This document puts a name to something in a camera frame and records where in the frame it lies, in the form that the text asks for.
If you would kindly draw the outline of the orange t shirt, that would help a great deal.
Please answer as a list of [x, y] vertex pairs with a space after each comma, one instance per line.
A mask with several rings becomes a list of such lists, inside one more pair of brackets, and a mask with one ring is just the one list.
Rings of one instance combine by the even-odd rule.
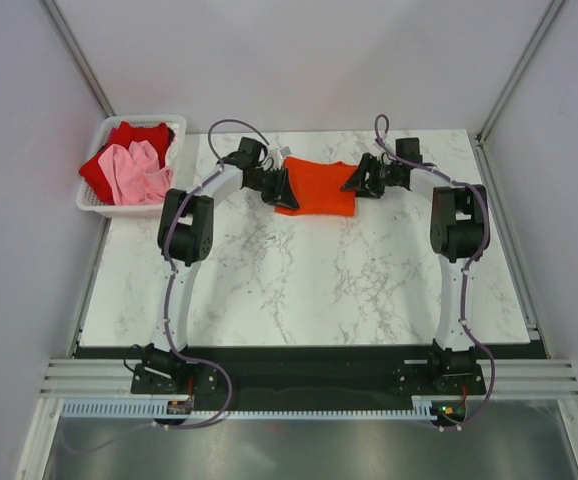
[[330, 164], [315, 163], [289, 156], [284, 162], [293, 194], [299, 208], [276, 206], [275, 212], [285, 216], [355, 215], [355, 193], [343, 191], [356, 166], [343, 162]]

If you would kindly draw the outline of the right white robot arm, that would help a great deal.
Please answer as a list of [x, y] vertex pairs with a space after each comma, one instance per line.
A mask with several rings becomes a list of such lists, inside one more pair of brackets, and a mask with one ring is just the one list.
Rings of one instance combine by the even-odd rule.
[[397, 139], [395, 150], [379, 157], [363, 154], [341, 190], [378, 199], [388, 187], [404, 188], [430, 203], [430, 245], [441, 270], [439, 323], [428, 360], [399, 367], [398, 386], [413, 394], [484, 394], [479, 343], [473, 340], [468, 315], [476, 265], [490, 242], [486, 188], [453, 181], [426, 163], [416, 137]]

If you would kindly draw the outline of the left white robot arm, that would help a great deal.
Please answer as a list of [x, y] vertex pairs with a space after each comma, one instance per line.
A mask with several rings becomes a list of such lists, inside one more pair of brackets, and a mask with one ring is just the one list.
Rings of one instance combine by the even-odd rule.
[[133, 369], [131, 392], [150, 395], [190, 395], [191, 381], [199, 366], [214, 370], [207, 361], [184, 353], [188, 347], [188, 317], [194, 284], [209, 256], [214, 240], [216, 208], [242, 189], [260, 194], [274, 207], [299, 208], [290, 185], [288, 170], [266, 167], [269, 142], [250, 137], [218, 163], [198, 186], [185, 191], [171, 189], [165, 196], [157, 244], [171, 267], [162, 301], [162, 316], [149, 343], [141, 348], [140, 362]]

